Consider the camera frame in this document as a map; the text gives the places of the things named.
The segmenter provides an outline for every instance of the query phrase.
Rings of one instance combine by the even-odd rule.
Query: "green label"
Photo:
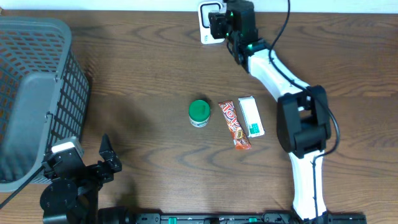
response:
[[[258,125],[257,123],[250,124],[249,130],[250,130],[250,134],[257,134],[257,133],[260,133],[259,125]]]

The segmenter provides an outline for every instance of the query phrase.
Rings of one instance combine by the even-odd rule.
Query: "white package with green label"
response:
[[[257,110],[257,105],[254,97],[249,96],[239,98],[239,104],[241,105],[244,122],[248,127],[248,137],[253,138],[264,135],[265,131],[264,128],[262,128],[259,111]]]

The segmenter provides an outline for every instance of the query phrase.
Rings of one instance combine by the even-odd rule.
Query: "snack bar wrapper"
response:
[[[223,103],[218,103],[221,110],[223,111],[226,123],[231,132],[232,138],[234,140],[236,149],[251,149],[248,137],[244,133],[241,125],[239,124],[238,117],[236,116],[236,110],[234,103],[229,100]]]

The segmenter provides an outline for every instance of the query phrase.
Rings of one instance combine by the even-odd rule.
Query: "plastic basket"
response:
[[[58,140],[81,138],[90,86],[71,42],[62,21],[0,17],[0,192],[25,182]]]

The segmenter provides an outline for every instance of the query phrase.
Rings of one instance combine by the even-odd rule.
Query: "green bottle cap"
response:
[[[204,100],[195,100],[189,106],[189,117],[196,122],[206,121],[210,117],[210,106]]]

